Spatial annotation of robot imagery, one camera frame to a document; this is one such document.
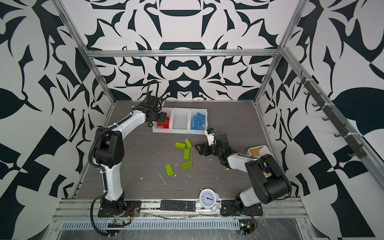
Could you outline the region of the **green lego brick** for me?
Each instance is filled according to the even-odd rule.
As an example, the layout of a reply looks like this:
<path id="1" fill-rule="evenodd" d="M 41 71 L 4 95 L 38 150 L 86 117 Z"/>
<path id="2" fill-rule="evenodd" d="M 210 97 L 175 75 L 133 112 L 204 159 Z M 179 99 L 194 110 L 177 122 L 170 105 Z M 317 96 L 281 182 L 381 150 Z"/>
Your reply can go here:
<path id="1" fill-rule="evenodd" d="M 175 147 L 178 148 L 178 149 L 183 149 L 183 150 L 187 148 L 186 144 L 179 143 L 179 142 L 175 143 Z"/>
<path id="2" fill-rule="evenodd" d="M 186 144 L 186 146 L 187 146 L 187 148 L 188 148 L 189 150 L 192 149 L 192 144 L 191 144 L 191 142 L 189 141 L 189 139 L 185 139 L 185 144 Z"/>
<path id="3" fill-rule="evenodd" d="M 182 170 L 189 169 L 192 167 L 193 167 L 192 161 L 186 161 L 186 162 L 181 163 L 181 169 Z"/>
<path id="4" fill-rule="evenodd" d="M 190 150 L 184 149 L 184 160 L 189 160 L 189 159 L 190 159 Z"/>
<path id="5" fill-rule="evenodd" d="M 165 169 L 168 176 L 172 176 L 174 174 L 173 168 L 171 164 L 165 165 Z"/>

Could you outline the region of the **red lego brick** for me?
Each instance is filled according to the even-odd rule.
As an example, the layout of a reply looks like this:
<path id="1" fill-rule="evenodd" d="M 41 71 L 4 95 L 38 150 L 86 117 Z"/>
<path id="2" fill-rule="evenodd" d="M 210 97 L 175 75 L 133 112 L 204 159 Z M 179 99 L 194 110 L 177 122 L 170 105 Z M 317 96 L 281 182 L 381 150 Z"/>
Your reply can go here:
<path id="1" fill-rule="evenodd" d="M 170 118 L 167 117 L 164 123 L 157 123 L 156 127 L 160 129 L 169 129 Z"/>

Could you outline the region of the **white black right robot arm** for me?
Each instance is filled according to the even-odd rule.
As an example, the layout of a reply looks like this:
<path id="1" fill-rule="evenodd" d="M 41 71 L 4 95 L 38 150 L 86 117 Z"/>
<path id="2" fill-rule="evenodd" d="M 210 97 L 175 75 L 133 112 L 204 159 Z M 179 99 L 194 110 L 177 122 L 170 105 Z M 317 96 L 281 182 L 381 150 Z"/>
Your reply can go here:
<path id="1" fill-rule="evenodd" d="M 261 204 L 284 200 L 291 195 L 292 185 L 270 153 L 257 157 L 243 155 L 230 146 L 226 135 L 209 134 L 207 139 L 206 143 L 195 145 L 198 153 L 216 156 L 226 168 L 247 173 L 252 185 L 238 193 L 233 201 L 222 204 L 222 216 L 250 216 L 261 209 Z"/>

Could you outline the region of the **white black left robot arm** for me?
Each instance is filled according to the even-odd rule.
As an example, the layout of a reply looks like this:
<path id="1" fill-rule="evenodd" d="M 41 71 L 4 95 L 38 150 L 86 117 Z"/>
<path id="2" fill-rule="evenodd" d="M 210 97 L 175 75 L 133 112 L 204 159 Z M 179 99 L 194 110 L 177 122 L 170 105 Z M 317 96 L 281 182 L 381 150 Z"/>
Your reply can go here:
<path id="1" fill-rule="evenodd" d="M 120 166 L 125 154 L 124 138 L 138 126 L 154 122 L 165 123 L 167 114 L 162 112 L 164 99 L 148 96 L 134 106 L 130 113 L 111 126 L 100 127 L 91 145 L 88 162 L 100 170 L 103 180 L 101 207 L 109 215 L 120 216 L 126 212 L 124 191 L 121 186 Z"/>

